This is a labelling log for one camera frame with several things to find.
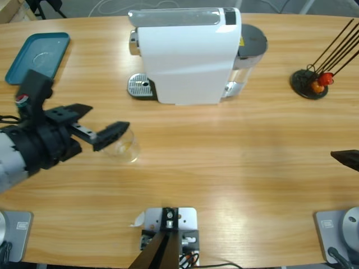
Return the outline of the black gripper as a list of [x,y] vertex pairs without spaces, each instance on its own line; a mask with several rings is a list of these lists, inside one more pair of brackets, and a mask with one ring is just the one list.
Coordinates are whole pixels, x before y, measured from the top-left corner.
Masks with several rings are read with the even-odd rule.
[[25,162],[21,165],[24,171],[50,169],[81,153],[79,142],[72,136],[93,144],[93,151],[100,151],[119,140],[129,129],[129,122],[115,122],[98,133],[79,125],[77,121],[92,108],[85,104],[59,106],[45,111],[48,122],[44,125],[9,125],[8,137],[14,143],[14,151]]

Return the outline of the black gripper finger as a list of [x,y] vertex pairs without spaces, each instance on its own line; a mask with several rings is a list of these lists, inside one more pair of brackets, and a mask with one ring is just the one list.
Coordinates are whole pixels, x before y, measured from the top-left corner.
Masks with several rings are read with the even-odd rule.
[[359,171],[359,151],[358,150],[343,150],[332,151],[330,155],[341,164]]

